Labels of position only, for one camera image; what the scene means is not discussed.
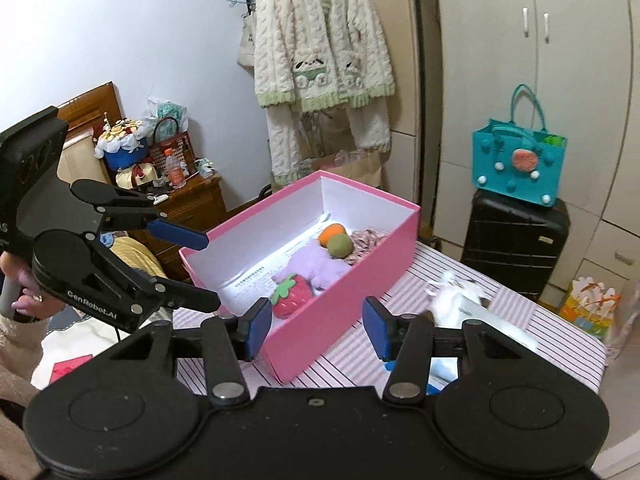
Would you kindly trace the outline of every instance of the tote bag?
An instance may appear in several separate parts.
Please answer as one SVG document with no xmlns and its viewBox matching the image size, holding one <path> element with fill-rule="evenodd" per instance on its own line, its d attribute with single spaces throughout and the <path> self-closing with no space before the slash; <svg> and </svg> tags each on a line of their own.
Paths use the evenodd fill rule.
<svg viewBox="0 0 640 480">
<path fill-rule="evenodd" d="M 514 120 L 516 97 L 525 91 L 540 119 L 542 130 L 518 126 Z M 551 207 L 556 201 L 567 139 L 546 130 L 545 115 L 531 88 L 516 87 L 508 123 L 489 119 L 473 133 L 473 181 L 479 189 Z"/>
</svg>

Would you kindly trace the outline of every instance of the strawberry toy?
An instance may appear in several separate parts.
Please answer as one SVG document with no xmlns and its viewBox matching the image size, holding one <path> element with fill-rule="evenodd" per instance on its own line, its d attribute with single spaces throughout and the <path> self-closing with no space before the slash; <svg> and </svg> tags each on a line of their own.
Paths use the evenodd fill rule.
<svg viewBox="0 0 640 480">
<path fill-rule="evenodd" d="M 276 287 L 271 297 L 273 314 L 280 319 L 287 319 L 313 296 L 311 287 L 302 276 L 290 274 Z"/>
</svg>

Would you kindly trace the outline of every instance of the bag handle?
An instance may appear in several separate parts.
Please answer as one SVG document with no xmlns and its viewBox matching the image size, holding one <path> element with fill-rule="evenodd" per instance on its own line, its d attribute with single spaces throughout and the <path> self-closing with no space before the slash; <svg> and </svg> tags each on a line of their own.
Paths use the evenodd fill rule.
<svg viewBox="0 0 640 480">
<path fill-rule="evenodd" d="M 531 133 L 517 126 L 506 126 L 506 125 L 494 126 L 493 128 L 491 128 L 491 133 L 495 135 L 497 130 L 517 134 L 517 136 L 523 139 L 522 147 L 525 148 L 526 150 L 533 150 L 535 147 L 538 146 L 538 142 L 536 138 Z"/>
<path fill-rule="evenodd" d="M 511 96 L 511 120 L 509 122 L 515 124 L 513 115 L 515 113 L 515 108 L 516 108 L 516 97 L 518 96 L 518 94 L 520 93 L 520 90 L 522 89 L 526 90 L 527 95 L 533 102 L 533 105 L 536 107 L 536 110 L 538 110 L 538 114 L 540 115 L 540 119 L 542 120 L 542 131 L 546 132 L 545 113 L 542 111 L 542 106 L 540 106 L 540 102 L 538 101 L 538 98 L 536 97 L 536 94 L 534 93 L 534 91 L 524 83 L 521 83 L 518 86 L 516 86 L 516 89 L 513 91 L 513 95 Z"/>
<path fill-rule="evenodd" d="M 158 126 L 160 126 L 160 124 L 162 124 L 163 121 L 168 121 L 168 120 L 172 120 L 175 123 L 175 135 L 180 133 L 180 124 L 178 124 L 177 119 L 175 117 L 171 117 L 171 115 L 164 116 L 162 119 L 160 119 L 156 123 L 156 127 L 154 128 L 154 134 L 152 138 L 152 144 L 156 143 L 156 132 L 158 131 Z"/>
</svg>

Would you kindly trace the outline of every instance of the red envelope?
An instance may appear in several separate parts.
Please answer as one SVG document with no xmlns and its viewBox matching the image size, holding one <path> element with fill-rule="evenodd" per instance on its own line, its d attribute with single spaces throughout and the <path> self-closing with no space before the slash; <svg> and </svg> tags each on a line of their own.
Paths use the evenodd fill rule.
<svg viewBox="0 0 640 480">
<path fill-rule="evenodd" d="M 80 365 L 89 361 L 92 357 L 92 355 L 83 355 L 82 357 L 76 357 L 75 359 L 69 359 L 69 361 L 60 361 L 59 363 L 54 364 L 49 384 L 56 382 L 60 377 L 64 377 L 69 372 L 72 372 Z"/>
</svg>

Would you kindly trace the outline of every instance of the black suitcase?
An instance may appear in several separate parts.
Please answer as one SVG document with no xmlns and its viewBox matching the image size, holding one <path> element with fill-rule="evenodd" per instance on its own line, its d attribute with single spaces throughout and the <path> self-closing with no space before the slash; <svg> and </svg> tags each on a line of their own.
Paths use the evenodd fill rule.
<svg viewBox="0 0 640 480">
<path fill-rule="evenodd" d="M 553 207 L 543 207 L 479 189 L 461 262 L 537 301 L 569 227 L 569 213 L 560 199 Z"/>
</svg>

